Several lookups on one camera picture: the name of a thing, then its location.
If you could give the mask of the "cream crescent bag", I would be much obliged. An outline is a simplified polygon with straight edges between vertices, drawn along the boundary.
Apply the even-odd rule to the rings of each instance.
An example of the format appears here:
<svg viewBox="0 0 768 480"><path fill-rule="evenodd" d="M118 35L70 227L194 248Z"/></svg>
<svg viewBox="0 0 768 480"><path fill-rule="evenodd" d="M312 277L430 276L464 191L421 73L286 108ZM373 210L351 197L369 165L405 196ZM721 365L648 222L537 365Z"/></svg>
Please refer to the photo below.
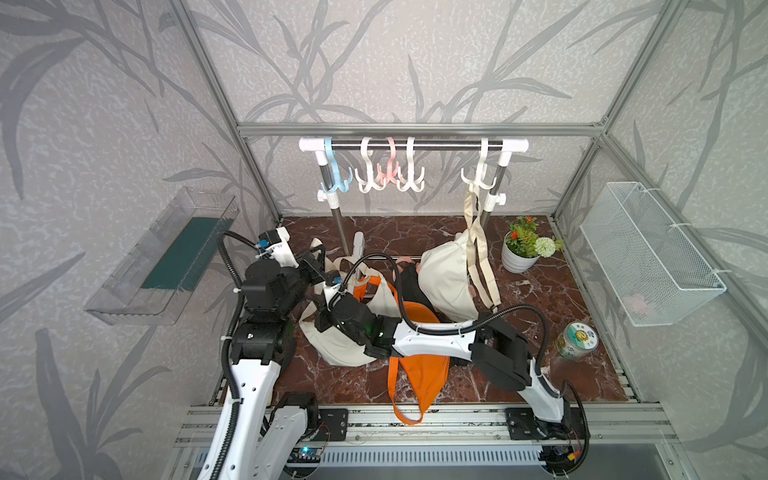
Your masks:
<svg viewBox="0 0 768 480"><path fill-rule="evenodd" d="M345 292L364 306L372 314L387 317L400 315L397 294L394 286L385 279L383 274L366 263L354 267L358 257L337 257L331 261L325 260L327 272L338 271L344 280L350 271L352 277L345 286ZM365 346L359 345L344 331L341 321L337 319L339 307L328 310L310 304L302 313L299 326L320 357L329 365L337 367L362 367L375 361L365 353Z"/></svg>

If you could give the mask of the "orange crescent bag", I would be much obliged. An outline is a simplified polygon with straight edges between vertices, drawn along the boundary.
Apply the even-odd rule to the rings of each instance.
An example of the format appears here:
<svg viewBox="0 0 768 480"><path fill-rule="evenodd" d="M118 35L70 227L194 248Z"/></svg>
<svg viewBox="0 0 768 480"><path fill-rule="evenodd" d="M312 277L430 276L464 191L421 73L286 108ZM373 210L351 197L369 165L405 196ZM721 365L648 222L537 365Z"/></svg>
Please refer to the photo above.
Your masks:
<svg viewBox="0 0 768 480"><path fill-rule="evenodd" d="M372 290L374 295L368 301L369 308L379 313L384 307L396 307L398 295L394 287L380 276L367 276L361 280L361 283L352 288L354 297L363 301L368 290ZM388 366L388 395L393 406L393 412L397 419L409 426L417 425L422 422L424 414L432 406L438 394L446 383L450 368L450 360L445 356L437 355L416 355L405 358L391 357ZM397 384L400 370L403 370L408 378L409 384L415 393L419 416L411 418L403 414L398 408Z"/></svg>

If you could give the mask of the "cream bag with brown-striped strap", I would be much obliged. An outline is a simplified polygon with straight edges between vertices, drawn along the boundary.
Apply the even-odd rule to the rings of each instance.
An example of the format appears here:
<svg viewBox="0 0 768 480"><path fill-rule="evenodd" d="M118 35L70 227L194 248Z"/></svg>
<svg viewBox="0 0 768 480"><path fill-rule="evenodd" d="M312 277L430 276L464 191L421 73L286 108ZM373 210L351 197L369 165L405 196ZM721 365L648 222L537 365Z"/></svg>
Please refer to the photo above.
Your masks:
<svg viewBox="0 0 768 480"><path fill-rule="evenodd" d="M464 198L466 229L454 240L426 251L420 261L418 284L430 303L451 322L475 320L475 301L495 312L500 292L489 261L481 219L475 214L479 188L471 185Z"/></svg>

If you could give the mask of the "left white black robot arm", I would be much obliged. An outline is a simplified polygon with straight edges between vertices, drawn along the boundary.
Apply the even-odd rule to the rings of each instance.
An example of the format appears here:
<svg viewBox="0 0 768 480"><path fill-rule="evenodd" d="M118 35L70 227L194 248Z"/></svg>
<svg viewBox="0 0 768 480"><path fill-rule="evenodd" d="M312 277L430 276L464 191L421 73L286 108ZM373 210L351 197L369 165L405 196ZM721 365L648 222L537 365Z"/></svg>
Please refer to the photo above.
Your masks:
<svg viewBox="0 0 768 480"><path fill-rule="evenodd" d="M273 388L295 346L289 317L323 278L323 248L295 257L278 227L251 241L232 231L217 239L237 302L221 338L229 395L201 467L202 479L277 479L299 440L319 426L311 393L286 395L268 413Z"/></svg>

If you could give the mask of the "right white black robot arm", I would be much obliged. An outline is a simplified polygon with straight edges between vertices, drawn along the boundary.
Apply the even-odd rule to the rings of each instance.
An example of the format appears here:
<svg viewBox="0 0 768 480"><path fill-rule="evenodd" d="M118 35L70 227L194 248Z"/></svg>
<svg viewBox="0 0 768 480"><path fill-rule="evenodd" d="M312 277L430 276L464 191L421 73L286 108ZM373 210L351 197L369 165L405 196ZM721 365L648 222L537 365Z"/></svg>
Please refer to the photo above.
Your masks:
<svg viewBox="0 0 768 480"><path fill-rule="evenodd" d="M379 285L393 295L394 316L373 312L369 304L348 290L352 277L369 259L384 260L393 267L394 282L382 279ZM346 275L320 269L310 283L322 287L322 298L316 302L318 331L338 331L361 347L365 356L374 359L438 357L471 362L491 383L519 393L530 406L534 428L542 437L578 437L564 391L555 389L541 371L550 333L546 317L538 308L518 304L494 313L482 312L464 323L416 322L407 310L402 272L397 262L384 253L359 258ZM528 348L528 339L504 320L518 310L533 312L542 325L542 344L535 355Z"/></svg>

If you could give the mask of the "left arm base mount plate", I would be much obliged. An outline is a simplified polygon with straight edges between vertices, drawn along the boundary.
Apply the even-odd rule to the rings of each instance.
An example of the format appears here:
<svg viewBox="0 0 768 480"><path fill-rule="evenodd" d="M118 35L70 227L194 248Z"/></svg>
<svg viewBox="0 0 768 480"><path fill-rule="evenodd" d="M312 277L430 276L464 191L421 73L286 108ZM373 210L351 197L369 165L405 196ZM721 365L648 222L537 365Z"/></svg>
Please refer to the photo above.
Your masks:
<svg viewBox="0 0 768 480"><path fill-rule="evenodd" d="M312 441L343 442L346 440L349 426L347 408L320 408L319 425Z"/></svg>

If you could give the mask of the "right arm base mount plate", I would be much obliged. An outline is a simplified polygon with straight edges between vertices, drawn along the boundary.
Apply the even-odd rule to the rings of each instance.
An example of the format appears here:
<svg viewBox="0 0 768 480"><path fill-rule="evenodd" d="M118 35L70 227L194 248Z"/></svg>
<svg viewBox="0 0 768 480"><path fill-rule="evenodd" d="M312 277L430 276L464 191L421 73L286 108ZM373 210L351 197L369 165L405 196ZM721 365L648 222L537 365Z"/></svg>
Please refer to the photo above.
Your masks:
<svg viewBox="0 0 768 480"><path fill-rule="evenodd" d="M511 440L545 441L585 440L590 437L584 423L584 415L578 407L570 407L563 423L540 420L530 408L504 410L506 427Z"/></svg>

